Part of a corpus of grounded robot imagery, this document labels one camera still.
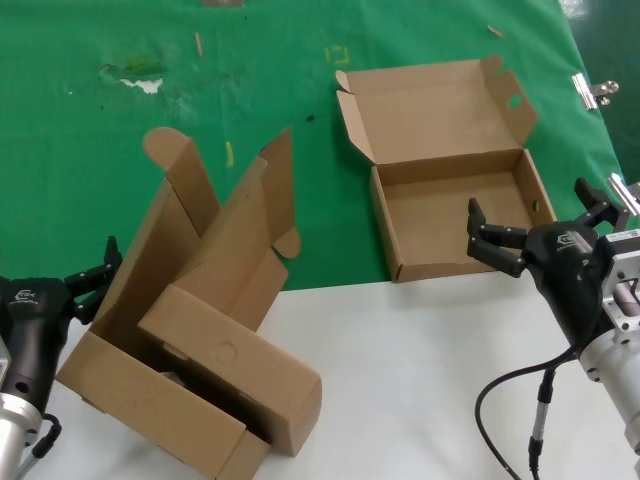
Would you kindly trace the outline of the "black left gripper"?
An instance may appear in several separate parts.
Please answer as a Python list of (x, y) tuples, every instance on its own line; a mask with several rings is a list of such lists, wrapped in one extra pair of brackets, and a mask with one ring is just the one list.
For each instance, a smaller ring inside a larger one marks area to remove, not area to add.
[(60, 354), (74, 317), (93, 322), (119, 267), (122, 253), (109, 236), (103, 264), (64, 279), (1, 279), (1, 339), (11, 357), (1, 391), (33, 406), (48, 403)]

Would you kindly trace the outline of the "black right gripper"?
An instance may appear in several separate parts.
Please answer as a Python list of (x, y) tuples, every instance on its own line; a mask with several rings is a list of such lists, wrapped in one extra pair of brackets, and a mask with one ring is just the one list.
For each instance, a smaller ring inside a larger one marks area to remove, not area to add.
[(584, 177), (576, 180), (574, 193), (585, 209), (576, 222), (535, 227), (526, 241), (522, 228), (489, 224), (478, 201), (470, 198), (467, 255), (514, 278), (526, 261), (568, 342), (587, 345), (597, 336), (602, 314), (603, 267), (594, 256), (599, 234), (592, 228), (606, 222), (625, 230), (628, 211)]

